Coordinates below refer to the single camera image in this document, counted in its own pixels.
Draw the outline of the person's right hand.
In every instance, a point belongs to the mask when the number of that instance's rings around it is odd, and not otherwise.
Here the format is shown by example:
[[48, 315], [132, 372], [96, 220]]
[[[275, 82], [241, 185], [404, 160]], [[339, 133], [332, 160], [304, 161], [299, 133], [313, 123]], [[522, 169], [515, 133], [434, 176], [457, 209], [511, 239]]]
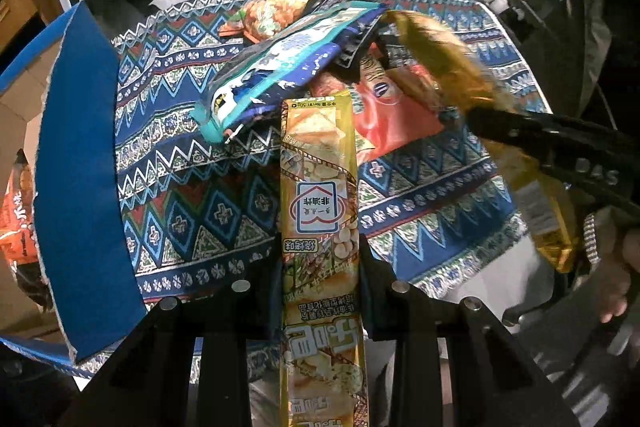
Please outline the person's right hand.
[[631, 277], [639, 273], [639, 223], [622, 210], [606, 207], [594, 215], [600, 262], [596, 269], [596, 309], [605, 324], [629, 306]]

